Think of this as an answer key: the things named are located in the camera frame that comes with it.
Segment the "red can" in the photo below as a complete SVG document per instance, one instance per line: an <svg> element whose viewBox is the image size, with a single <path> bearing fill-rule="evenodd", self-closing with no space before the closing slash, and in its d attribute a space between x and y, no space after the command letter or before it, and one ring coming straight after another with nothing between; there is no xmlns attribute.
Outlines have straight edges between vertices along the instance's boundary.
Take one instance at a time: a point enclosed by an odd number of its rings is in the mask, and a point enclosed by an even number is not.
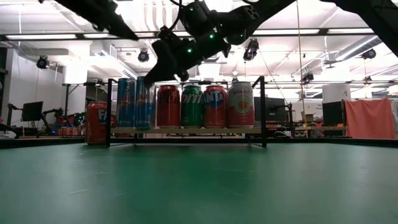
<svg viewBox="0 0 398 224"><path fill-rule="evenodd" d="M74 135L74 129L75 128L68 128L68 134L67 135L69 135L69 136Z"/></svg>
<svg viewBox="0 0 398 224"><path fill-rule="evenodd" d="M87 144L104 144L106 141L106 103L91 102L86 112Z"/></svg>
<svg viewBox="0 0 398 224"><path fill-rule="evenodd" d="M180 126L180 92L174 85L164 85L157 92L156 120L160 128Z"/></svg>
<svg viewBox="0 0 398 224"><path fill-rule="evenodd" d="M67 136L68 135L68 128L61 128L61 135L62 136Z"/></svg>
<svg viewBox="0 0 398 224"><path fill-rule="evenodd" d="M249 82L233 82L228 90L228 127L252 128L254 126L254 97Z"/></svg>
<svg viewBox="0 0 398 224"><path fill-rule="evenodd" d="M211 85L206 88L203 94L205 105L204 127L225 128L226 125L226 93L224 87Z"/></svg>

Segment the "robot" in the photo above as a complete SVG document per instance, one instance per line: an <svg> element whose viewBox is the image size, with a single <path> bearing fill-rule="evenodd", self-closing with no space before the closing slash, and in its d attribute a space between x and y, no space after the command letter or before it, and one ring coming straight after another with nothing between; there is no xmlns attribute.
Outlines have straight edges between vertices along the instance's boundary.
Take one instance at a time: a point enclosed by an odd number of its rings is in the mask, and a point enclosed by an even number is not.
<svg viewBox="0 0 398 224"><path fill-rule="evenodd" d="M112 0L56 0L60 4L93 23L98 31L107 29L112 35L138 40L137 35L115 13L117 4ZM159 81L181 81L189 78L187 70L205 59L223 52L227 57L232 45L240 45L267 19L283 10L295 0L248 1L246 6L230 12L211 11L205 1L195 0L179 5L177 20L171 27L162 27L159 40L152 44L158 56L155 67L146 75L147 86ZM358 14L376 35L398 56L398 7L391 0L320 0L333 2L343 10ZM193 40L177 37L172 29L180 20Z"/></svg>

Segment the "red fabric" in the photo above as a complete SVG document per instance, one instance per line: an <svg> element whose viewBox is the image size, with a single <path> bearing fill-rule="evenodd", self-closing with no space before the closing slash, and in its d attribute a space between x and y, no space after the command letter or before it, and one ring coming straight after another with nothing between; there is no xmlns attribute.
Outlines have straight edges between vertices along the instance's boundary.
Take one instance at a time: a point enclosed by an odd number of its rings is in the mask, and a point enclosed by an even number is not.
<svg viewBox="0 0 398 224"><path fill-rule="evenodd" d="M391 103L387 98L374 101L345 101L345 105L347 136L395 139Z"/></svg>

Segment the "green can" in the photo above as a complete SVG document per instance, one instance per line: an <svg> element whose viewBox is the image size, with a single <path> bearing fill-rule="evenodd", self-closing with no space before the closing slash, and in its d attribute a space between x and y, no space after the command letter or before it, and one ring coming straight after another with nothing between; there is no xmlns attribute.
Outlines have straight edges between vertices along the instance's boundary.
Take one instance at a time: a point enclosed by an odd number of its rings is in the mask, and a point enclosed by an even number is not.
<svg viewBox="0 0 398 224"><path fill-rule="evenodd" d="M201 128L203 117L203 93L200 86L190 85L184 88L181 97L181 126Z"/></svg>

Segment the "green table surface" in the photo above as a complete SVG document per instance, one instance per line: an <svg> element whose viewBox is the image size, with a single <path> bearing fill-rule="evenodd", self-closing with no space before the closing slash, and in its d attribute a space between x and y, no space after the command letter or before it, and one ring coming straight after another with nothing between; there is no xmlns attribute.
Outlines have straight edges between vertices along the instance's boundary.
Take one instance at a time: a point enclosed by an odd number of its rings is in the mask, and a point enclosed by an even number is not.
<svg viewBox="0 0 398 224"><path fill-rule="evenodd" d="M0 150L0 223L398 223L398 150L339 144Z"/></svg>

